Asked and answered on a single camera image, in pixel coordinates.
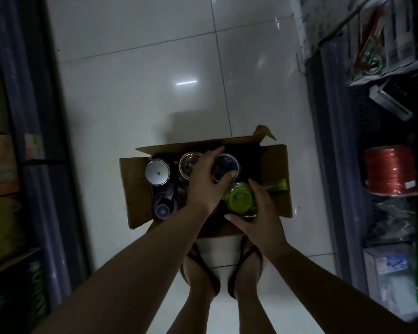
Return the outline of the green bottle with long neck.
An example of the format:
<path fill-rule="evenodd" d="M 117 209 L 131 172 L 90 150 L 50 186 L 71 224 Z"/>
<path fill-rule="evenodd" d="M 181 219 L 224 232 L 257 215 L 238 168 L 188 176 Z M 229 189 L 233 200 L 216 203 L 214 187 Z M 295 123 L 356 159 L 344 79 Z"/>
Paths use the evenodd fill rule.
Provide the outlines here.
<path fill-rule="evenodd" d="M 288 183 L 285 178 L 262 183 L 261 187 L 270 194 L 288 191 Z"/>

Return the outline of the person's left forearm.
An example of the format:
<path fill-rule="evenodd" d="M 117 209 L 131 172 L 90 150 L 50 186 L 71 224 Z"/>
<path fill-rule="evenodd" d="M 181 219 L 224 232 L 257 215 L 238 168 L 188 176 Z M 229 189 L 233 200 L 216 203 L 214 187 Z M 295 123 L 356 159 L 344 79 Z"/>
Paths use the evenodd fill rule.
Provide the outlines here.
<path fill-rule="evenodd" d="M 210 213 L 179 210 L 94 272 L 33 334 L 145 334 Z"/>

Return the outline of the brown cardboard box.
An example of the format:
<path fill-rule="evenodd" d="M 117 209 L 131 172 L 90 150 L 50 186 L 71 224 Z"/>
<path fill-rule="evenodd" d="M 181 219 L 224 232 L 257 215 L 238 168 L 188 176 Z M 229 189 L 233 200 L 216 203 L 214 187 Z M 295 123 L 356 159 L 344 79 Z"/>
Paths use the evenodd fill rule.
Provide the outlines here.
<path fill-rule="evenodd" d="M 176 196 L 180 207 L 183 207 L 184 189 L 188 180 L 184 180 L 179 174 L 178 163 L 181 157 L 187 152 L 202 153 L 222 145 L 225 146 L 227 153 L 233 155 L 240 163 L 241 172 L 237 181 L 254 179 L 262 184 L 281 178 L 287 180 L 288 191 L 273 193 L 271 197 L 279 216 L 292 218 L 287 147 L 284 144 L 261 146 L 265 137 L 274 139 L 266 126 L 258 125 L 250 136 L 145 146 L 137 149 L 137 151 L 146 154 L 145 157 L 120 158 L 119 166 L 129 228 L 136 229 L 153 220 L 153 224 L 149 228 L 152 230 L 163 222 L 154 217 L 152 203 L 158 194 L 166 190 L 169 183 L 177 185 Z M 147 181 L 145 168 L 152 158 L 161 158 L 169 164 L 171 175 L 166 185 L 152 186 Z"/>

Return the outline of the shelf price tag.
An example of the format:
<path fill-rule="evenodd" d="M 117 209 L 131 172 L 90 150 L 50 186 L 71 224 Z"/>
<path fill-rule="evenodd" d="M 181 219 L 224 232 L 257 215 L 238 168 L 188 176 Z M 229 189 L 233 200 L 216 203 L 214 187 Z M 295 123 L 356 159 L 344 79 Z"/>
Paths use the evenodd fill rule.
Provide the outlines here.
<path fill-rule="evenodd" d="M 27 161 L 45 160 L 43 139 L 39 134 L 23 134 Z"/>

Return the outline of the small white box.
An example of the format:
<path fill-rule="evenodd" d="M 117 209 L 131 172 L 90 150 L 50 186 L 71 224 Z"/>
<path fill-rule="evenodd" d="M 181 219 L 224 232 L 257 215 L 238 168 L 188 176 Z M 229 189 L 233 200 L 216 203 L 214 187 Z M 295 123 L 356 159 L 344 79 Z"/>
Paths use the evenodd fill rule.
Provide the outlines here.
<path fill-rule="evenodd" d="M 385 92 L 382 86 L 371 86 L 369 89 L 369 98 L 403 122 L 411 120 L 414 116 L 412 111 Z"/>

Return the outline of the white striped boxes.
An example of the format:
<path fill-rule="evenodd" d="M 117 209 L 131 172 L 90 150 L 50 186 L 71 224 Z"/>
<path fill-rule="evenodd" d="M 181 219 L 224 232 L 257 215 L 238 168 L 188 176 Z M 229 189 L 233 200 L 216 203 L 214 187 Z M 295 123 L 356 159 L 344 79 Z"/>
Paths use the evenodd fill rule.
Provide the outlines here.
<path fill-rule="evenodd" d="M 384 39 L 387 73 L 418 69 L 418 0 L 385 3 Z"/>

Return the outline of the dark box with green print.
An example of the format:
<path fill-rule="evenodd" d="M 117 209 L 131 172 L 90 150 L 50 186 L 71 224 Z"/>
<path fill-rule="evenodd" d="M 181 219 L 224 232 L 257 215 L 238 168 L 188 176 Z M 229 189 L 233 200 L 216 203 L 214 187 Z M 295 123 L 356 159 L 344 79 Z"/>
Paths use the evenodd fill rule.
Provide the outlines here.
<path fill-rule="evenodd" d="M 40 249 L 0 264 L 0 334 L 31 334 L 48 313 Z"/>

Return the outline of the black sandal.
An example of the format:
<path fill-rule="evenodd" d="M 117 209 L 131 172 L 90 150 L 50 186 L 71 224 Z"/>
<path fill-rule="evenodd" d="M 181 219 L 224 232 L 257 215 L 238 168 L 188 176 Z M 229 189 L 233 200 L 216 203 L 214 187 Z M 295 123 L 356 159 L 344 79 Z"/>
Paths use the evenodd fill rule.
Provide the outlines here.
<path fill-rule="evenodd" d="M 185 256 L 179 272 L 190 292 L 202 293 L 204 298 L 212 301 L 221 290 L 218 276 L 204 262 L 196 242 Z"/>
<path fill-rule="evenodd" d="M 246 235 L 242 236 L 241 241 L 240 241 L 240 258 L 228 279 L 228 284 L 227 284 L 228 293 L 230 297 L 234 299 L 237 299 L 235 296 L 236 279 L 237 279 L 237 276 L 241 267 L 244 265 L 247 259 L 253 255 L 255 255 L 259 259 L 259 271 L 258 271 L 259 279 L 262 276 L 262 272 L 265 266 L 262 252 L 260 252 L 260 250 L 258 249 L 256 245 L 253 244 L 248 249 L 245 249 L 248 241 L 249 241 L 249 238 Z"/>

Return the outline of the copper rimmed bottle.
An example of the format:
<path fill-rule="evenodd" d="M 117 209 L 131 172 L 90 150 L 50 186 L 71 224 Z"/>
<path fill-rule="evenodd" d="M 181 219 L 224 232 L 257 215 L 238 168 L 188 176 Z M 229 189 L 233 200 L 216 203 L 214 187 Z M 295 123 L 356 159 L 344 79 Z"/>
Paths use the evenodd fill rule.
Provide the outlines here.
<path fill-rule="evenodd" d="M 180 176 L 184 180 L 189 180 L 192 174 L 193 169 L 195 168 L 196 163 L 202 157 L 202 153 L 197 151 L 187 152 L 185 153 L 179 163 L 178 163 L 178 170 Z"/>

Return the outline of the dark blue lidded bottle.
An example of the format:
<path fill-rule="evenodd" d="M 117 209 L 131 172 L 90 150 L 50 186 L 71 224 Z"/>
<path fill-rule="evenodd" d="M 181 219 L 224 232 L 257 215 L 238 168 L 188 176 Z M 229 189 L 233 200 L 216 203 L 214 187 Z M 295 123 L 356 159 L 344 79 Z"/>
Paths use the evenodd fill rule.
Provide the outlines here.
<path fill-rule="evenodd" d="M 240 175 L 240 163 L 233 155 L 229 153 L 222 153 L 215 159 L 212 166 L 212 180 L 215 183 L 218 183 L 225 174 L 231 171 L 235 172 L 235 175 L 231 179 L 233 182 L 236 181 Z"/>

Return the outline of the green plastic bottle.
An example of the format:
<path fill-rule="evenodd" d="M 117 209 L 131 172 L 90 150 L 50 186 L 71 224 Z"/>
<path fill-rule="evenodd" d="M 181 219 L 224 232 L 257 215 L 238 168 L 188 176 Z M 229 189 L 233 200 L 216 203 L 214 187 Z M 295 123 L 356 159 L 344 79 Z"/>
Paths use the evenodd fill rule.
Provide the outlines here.
<path fill-rule="evenodd" d="M 256 215 L 258 208 L 254 193 L 246 182 L 232 182 L 223 199 L 229 211 L 240 217 Z"/>

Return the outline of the person's left hand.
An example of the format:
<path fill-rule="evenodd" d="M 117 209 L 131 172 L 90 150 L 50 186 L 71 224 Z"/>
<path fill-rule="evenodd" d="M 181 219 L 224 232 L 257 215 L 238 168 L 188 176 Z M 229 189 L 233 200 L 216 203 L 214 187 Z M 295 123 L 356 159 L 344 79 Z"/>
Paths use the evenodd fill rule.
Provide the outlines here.
<path fill-rule="evenodd" d="M 212 180 L 212 166 L 215 159 L 223 153 L 224 146 L 205 152 L 198 160 L 189 179 L 187 206 L 201 212 L 207 219 L 219 202 L 225 191 L 216 191 Z"/>

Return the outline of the dark metal shelf rack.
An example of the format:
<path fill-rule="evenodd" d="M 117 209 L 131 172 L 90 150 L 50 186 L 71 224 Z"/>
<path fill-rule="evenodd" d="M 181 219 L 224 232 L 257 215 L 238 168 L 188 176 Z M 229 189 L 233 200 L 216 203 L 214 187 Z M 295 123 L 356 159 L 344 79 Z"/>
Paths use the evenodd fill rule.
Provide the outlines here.
<path fill-rule="evenodd" d="M 25 133 L 42 137 L 45 160 L 26 160 Z M 27 236 L 19 255 L 40 249 L 49 315 L 91 268 L 45 0 L 0 0 L 0 134 L 16 155 L 20 191 L 9 195 L 20 197 Z"/>

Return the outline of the person's leg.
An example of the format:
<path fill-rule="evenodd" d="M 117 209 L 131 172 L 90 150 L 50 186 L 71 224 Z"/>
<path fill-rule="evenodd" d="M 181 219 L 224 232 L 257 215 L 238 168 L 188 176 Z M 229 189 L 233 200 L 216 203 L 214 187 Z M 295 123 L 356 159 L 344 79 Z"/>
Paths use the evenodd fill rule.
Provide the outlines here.
<path fill-rule="evenodd" d="M 251 247 L 249 240 L 245 249 Z M 253 255 L 241 267 L 235 285 L 235 296 L 238 303 L 240 334 L 276 334 L 258 297 L 259 259 Z"/>
<path fill-rule="evenodd" d="M 189 291 L 186 302 L 166 334 L 206 334 L 212 301 L 204 298 L 202 293 Z"/>

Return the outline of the person's right forearm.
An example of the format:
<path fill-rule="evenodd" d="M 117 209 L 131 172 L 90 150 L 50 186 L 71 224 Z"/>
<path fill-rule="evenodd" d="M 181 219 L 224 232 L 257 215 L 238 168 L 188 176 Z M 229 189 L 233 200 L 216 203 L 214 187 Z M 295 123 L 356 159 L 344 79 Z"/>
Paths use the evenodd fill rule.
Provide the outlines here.
<path fill-rule="evenodd" d="M 416 327 L 289 244 L 266 245 L 262 253 L 325 334 L 418 334 Z"/>

